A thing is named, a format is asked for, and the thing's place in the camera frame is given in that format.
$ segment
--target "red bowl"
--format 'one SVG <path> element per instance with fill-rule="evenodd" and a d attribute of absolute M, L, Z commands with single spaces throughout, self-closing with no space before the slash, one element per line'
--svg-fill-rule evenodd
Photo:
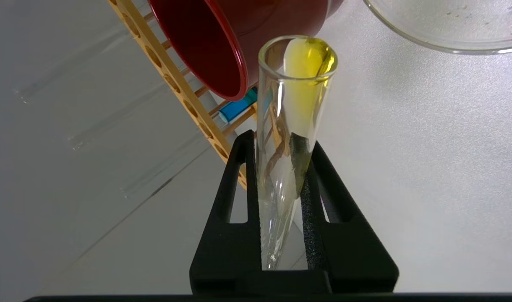
<path fill-rule="evenodd" d="M 149 0 L 181 59 L 214 93 L 243 98 L 272 38 L 314 36 L 343 0 Z"/>

